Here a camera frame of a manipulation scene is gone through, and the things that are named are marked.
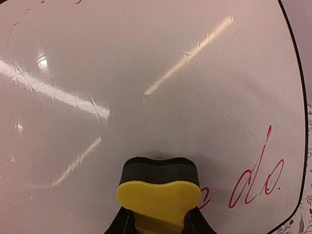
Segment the light gray wall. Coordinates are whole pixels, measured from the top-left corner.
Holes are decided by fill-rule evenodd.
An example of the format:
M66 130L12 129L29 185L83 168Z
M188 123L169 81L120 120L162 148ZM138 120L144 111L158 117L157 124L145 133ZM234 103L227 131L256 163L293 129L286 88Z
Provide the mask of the light gray wall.
M312 0L283 0L300 54L308 103L312 104Z

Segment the red cursive writing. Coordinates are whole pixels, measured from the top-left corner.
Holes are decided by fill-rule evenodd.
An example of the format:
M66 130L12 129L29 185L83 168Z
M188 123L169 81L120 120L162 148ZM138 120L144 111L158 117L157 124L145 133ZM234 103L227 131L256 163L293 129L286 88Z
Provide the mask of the red cursive writing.
M235 187L234 187L234 190L233 190L233 192L232 192L232 194L231 194L230 201L229 201L229 209L232 209L232 208L237 204L237 202L239 201L239 199L240 199L240 197L241 197L242 193L244 192L244 190L245 190L245 188L246 188L247 185L249 185L249 190L248 190L248 192L247 192L247 194L246 194L246 197L245 197L245 204L251 203L251 202L258 196L258 194L256 194L253 198L249 199L249 193L250 193L250 190L252 189L253 184L254 184L254 181L255 181L255 179L256 179L256 177L257 177L257 174L258 174L258 171L259 171L259 167L260 167L260 165L261 165L261 162L262 162L262 159L263 159L263 155L264 155L264 152L265 152L265 148L266 148L266 145L267 145L268 140L269 140L269 138L270 138L271 132L272 132L272 126L270 125L270 126L269 126L269 130L268 130L268 133L267 133L266 142L265 142L265 144L264 144L264 146L263 146L263 148L262 148L262 152L261 152L259 158L257 159L257 161L256 161L256 163L255 163L253 169L252 169L252 170L250 170L250 169L245 170L245 171L243 172L243 174L240 176L240 178L238 179L238 181L237 181L237 183L236 183L236 185L235 185ZM281 165L281 169L280 169L280 171L279 171L278 177L277 177L276 182L275 182L275 184L273 185L271 191L269 191L269 190L270 190L270 189L268 189L269 180L270 180L271 176L273 175L273 173L275 172L275 170L278 168L279 165ZM284 167L284 160L282 159L282 160L280 160L279 163L275 166L275 168L273 169L272 173L268 175L268 178L267 178L267 180L266 180L266 182L265 182L265 184L264 184L264 186L263 186L263 188L265 188L265 191L264 191L264 192L265 192L266 195L269 195L269 194L274 190L274 188L275 188L275 186L276 186L276 184L277 184L277 182L278 182L278 179L279 179L279 177L280 177L280 175L281 175L281 173L282 173L283 167ZM233 197L234 197L234 195L235 195L235 193L236 193L237 187L239 186L239 184L240 184L240 182L242 181L242 179L243 179L244 177L246 177L246 175L247 175L247 181L245 182L245 184L244 184L244 186L243 186L241 192L239 193L237 199L236 199L236 200L234 201L234 203L233 203Z
M204 199L203 199L204 204L199 207L199 209L201 210L205 206L207 206L207 204L210 202L211 198L208 201L206 201L208 196L209 196L209 192L210 192L208 187L202 188L200 191L201 191L201 193L206 192Z

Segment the floral pattern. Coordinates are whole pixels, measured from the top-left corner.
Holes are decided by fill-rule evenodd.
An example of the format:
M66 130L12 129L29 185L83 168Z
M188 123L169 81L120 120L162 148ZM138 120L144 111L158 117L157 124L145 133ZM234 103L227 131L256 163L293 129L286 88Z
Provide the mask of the floral pattern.
M312 106L308 105L309 117L309 147L308 161L312 157ZM277 229L273 234L312 234L312 166L308 165L305 188L300 206L295 215L284 226Z

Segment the black curved edge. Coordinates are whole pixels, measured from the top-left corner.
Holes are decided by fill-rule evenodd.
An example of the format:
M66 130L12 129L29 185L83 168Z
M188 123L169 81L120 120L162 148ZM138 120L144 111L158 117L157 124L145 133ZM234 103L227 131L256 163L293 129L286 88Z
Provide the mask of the black curved edge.
M273 230L269 231L267 234L272 234L273 232L277 231L277 229L279 229L280 227L282 227L283 225L285 225L293 216L294 214L297 212L299 205L301 203L302 200L302 195L303 195L303 189L305 186L305 179L306 179L306 171L307 171L307 162L308 162L308 142L309 142L309 133L308 133L308 102L307 102L307 93L306 93L306 87L305 87L305 83L304 83L304 77L303 77L303 71L302 71L302 65L301 65L301 61L300 61L300 56L299 56L299 51L297 48L297 44L293 35L293 30L291 27L291 24L287 18L287 14L285 11L285 8L283 6L282 0L278 0L279 6L281 7L281 10L283 12L285 21L287 23L288 26L288 30L289 33L291 35L292 38L292 43L293 43L293 47L296 53L296 57L297 57L297 62L298 62L298 67L299 67L299 72L300 72L300 77L301 77L301 84L302 84L302 93L303 93L303 101L304 101L304 115L305 115L305 123L306 123L306 145L305 145L305 155L304 155L304 168L303 168L303 177L302 177L302 184L301 184L301 190L300 190L300 196L299 196L299 201L298 204L295 208L295 210L293 211L293 213L284 221L282 222L280 225L278 225L276 228L274 228Z
M7 1L7 0L0 0L0 4L1 4L1 3L4 3L5 1Z

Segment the white glossy surface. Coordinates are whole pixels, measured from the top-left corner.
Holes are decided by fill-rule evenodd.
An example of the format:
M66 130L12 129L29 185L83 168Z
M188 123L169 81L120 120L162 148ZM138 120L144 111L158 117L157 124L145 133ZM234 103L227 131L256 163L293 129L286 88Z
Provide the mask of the white glossy surface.
M1 233L104 232L123 163L154 150L196 163L218 233L267 233L295 210L305 115L278 2L17 0L0 16ZM229 209L254 165L256 198L247 185Z

